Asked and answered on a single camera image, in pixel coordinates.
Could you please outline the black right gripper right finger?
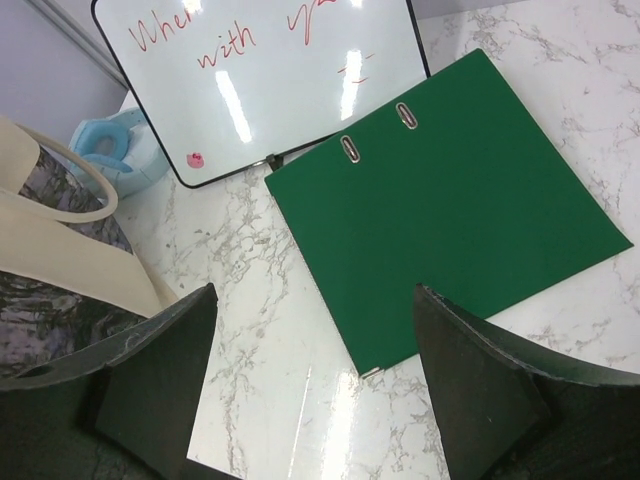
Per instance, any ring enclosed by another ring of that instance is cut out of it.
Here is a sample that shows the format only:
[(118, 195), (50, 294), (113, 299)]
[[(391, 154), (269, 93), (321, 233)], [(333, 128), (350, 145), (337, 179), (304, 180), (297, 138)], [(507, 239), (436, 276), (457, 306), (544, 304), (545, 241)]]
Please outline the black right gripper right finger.
[(538, 345), (424, 285), (413, 318), (451, 478), (638, 478), (638, 374)]

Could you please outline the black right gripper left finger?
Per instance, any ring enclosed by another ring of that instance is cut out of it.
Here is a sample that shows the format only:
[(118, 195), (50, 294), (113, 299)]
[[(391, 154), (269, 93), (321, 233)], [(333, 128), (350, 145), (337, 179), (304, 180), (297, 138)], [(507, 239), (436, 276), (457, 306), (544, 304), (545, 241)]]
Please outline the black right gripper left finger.
[(187, 452), (216, 326), (207, 284), (1, 382), (4, 479), (216, 479)]

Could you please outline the beige canvas tote bag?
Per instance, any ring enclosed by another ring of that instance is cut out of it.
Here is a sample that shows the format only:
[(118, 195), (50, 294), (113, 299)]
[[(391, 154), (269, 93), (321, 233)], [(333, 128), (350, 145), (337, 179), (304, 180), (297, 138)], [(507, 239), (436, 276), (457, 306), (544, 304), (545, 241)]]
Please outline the beige canvas tote bag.
[(87, 160), (2, 118), (2, 391), (65, 381), (55, 361), (177, 302), (115, 220), (118, 203)]

